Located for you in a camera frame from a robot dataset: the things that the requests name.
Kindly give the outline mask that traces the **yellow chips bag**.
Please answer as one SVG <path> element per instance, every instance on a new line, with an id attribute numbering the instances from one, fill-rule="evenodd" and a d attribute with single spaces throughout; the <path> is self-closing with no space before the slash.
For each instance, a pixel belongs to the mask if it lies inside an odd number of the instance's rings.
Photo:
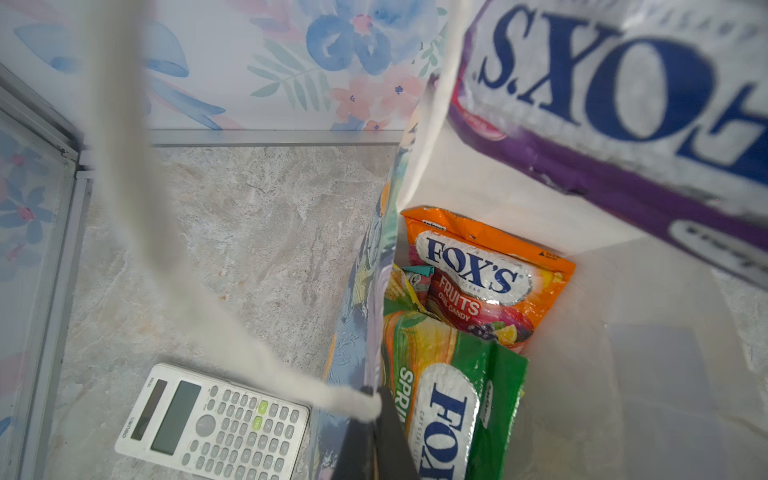
<path id="1" fill-rule="evenodd" d="M 397 265 L 392 265 L 389 282 L 384 294 L 384 315 L 395 312 L 417 311 L 427 313 L 425 307 L 418 300 L 415 290 L 407 278 L 406 273 Z"/>

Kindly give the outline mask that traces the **orange Fox's candy bag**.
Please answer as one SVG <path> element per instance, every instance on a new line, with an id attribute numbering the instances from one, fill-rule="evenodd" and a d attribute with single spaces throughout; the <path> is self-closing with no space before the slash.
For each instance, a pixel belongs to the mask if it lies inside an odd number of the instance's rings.
<path id="1" fill-rule="evenodd" d="M 434 269 L 426 309 L 516 353 L 576 269 L 538 245 L 447 210 L 418 207 L 402 216 L 410 264 Z"/>

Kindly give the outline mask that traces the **green Fox's candy bag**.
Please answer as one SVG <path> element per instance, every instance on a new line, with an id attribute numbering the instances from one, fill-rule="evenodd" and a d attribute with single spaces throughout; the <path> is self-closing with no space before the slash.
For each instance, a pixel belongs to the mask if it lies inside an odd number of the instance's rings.
<path id="1" fill-rule="evenodd" d="M 500 479 L 528 361 L 418 311 L 384 319 L 382 383 L 422 479 Z"/>

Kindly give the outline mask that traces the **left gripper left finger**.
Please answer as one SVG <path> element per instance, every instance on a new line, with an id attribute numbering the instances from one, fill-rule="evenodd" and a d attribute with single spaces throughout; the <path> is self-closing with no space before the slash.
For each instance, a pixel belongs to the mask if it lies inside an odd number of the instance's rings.
<path id="1" fill-rule="evenodd" d="M 352 419 L 333 472 L 333 480 L 371 480 L 374 478 L 374 423 Z"/>

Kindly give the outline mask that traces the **floral paper gift bag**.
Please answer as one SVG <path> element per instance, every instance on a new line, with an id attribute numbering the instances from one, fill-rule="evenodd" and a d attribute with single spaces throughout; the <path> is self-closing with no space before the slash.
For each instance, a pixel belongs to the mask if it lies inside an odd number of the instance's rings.
<path id="1" fill-rule="evenodd" d="M 179 330 L 238 378 L 342 417 L 368 419 L 374 401 L 349 381 L 326 387 L 290 369 L 251 336 L 194 271 L 149 146 L 145 89 L 153 68 L 181 69 L 160 53 L 150 1 L 81 1 L 75 7 L 86 137 L 105 201 L 149 271 Z M 715 267 L 581 197 L 510 167 L 499 188 L 524 190 L 563 222 L 565 248 L 589 266 L 525 349 L 533 362 L 524 410 L 538 478 L 763 479 L 767 377 L 746 370 Z"/>

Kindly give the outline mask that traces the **magenta Fox's candy bag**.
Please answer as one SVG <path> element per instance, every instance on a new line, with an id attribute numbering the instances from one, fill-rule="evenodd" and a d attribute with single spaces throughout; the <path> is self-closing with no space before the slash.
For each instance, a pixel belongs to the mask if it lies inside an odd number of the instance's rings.
<path id="1" fill-rule="evenodd" d="M 767 5 L 487 1 L 449 111 L 476 151 L 767 285 Z"/>

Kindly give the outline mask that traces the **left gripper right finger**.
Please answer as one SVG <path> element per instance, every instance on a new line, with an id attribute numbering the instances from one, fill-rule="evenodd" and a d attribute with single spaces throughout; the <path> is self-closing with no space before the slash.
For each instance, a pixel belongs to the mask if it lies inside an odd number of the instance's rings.
<path id="1" fill-rule="evenodd" d="M 377 393 L 382 410 L 374 426 L 375 478 L 419 480 L 393 398 L 386 387 L 379 387 Z"/>

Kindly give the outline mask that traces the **teal snack packet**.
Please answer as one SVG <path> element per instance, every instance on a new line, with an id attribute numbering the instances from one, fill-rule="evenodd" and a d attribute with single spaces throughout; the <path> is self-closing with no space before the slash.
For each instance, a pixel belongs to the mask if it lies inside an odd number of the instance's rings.
<path id="1" fill-rule="evenodd" d="M 426 306 L 434 268 L 428 265 L 408 266 L 403 269 L 419 302 Z"/>

